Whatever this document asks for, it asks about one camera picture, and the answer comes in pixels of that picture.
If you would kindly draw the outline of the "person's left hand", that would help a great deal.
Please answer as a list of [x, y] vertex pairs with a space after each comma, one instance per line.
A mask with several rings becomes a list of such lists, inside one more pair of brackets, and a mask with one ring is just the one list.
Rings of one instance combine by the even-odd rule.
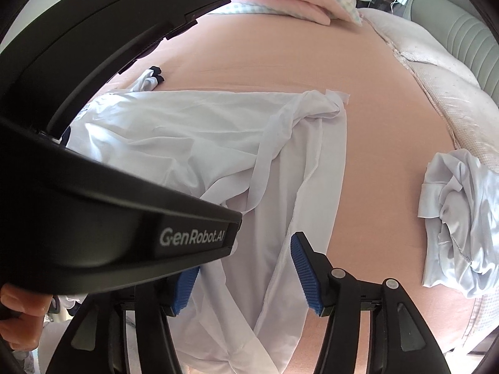
[[11, 349], [31, 351], [38, 347], [51, 300], [52, 295], [32, 293], [13, 285], [1, 288], [1, 303], [20, 313], [17, 318], [1, 321], [1, 336]]

